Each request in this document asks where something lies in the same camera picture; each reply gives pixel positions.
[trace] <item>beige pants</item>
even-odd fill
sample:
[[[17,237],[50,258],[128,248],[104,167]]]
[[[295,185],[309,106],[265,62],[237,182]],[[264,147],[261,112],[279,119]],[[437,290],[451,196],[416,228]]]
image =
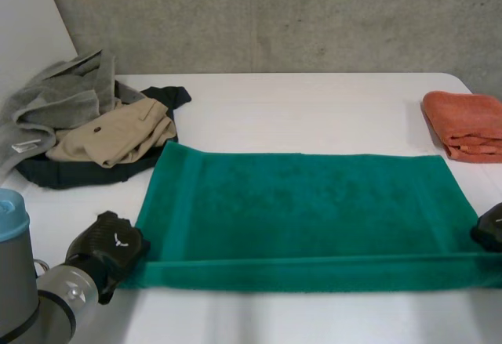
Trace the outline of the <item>beige pants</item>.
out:
[[[119,107],[75,130],[58,133],[62,140],[46,156],[54,161],[94,161],[104,168],[134,162],[176,135],[166,111],[153,99]]]

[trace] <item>green towel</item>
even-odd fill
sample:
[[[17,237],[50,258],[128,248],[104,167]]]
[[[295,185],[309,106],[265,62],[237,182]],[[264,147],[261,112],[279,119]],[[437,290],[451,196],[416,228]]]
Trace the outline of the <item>green towel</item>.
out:
[[[439,156],[211,154],[169,143],[130,288],[427,291],[502,285]]]

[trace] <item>white wall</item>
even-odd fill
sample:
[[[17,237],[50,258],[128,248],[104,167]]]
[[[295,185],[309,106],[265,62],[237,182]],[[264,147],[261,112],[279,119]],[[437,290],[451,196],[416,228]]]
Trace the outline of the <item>white wall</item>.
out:
[[[45,67],[75,56],[53,0],[0,0],[0,103]]]

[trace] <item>orange towel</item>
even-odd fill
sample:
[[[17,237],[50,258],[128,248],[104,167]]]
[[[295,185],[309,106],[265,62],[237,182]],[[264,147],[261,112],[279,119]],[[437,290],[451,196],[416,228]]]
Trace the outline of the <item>orange towel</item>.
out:
[[[496,98],[434,91],[425,95],[424,111],[449,158],[502,162],[502,103]]]

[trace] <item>clothing tag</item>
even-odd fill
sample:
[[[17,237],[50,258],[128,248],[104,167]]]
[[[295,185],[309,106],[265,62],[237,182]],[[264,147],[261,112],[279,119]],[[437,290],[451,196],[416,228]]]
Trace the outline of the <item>clothing tag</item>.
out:
[[[41,139],[29,140],[27,142],[13,144],[11,147],[18,154],[22,154],[22,153],[27,152],[29,150],[33,150],[35,148],[38,148],[38,146],[35,143],[40,143],[41,141],[42,141]]]

